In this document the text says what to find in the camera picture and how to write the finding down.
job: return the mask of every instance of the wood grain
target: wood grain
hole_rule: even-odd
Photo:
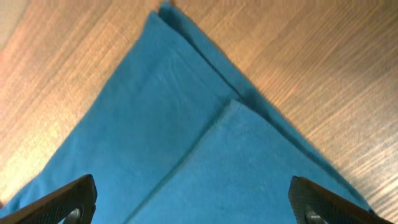
[[[397,1],[176,1],[382,217],[398,222]],[[32,1],[1,52],[0,199],[90,107],[158,1]]]

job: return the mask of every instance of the towel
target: towel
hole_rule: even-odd
[[[206,35],[169,3],[43,171],[0,217],[85,174],[93,223],[295,223],[306,177],[369,205]]]

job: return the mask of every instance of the blue fabric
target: blue fabric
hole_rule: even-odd
[[[167,3],[150,13],[93,106],[0,217],[84,174],[98,191],[93,223],[294,223],[293,175],[369,208]]]

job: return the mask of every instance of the blue cloth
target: blue cloth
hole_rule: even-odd
[[[294,223],[293,175],[369,208],[167,3],[150,13],[87,114],[0,217],[84,174],[98,191],[93,223]]]

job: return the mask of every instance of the wooden surface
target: wooden surface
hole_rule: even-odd
[[[176,1],[382,217],[398,222],[398,1]],[[90,107],[158,1],[31,2],[1,53],[0,199]]]

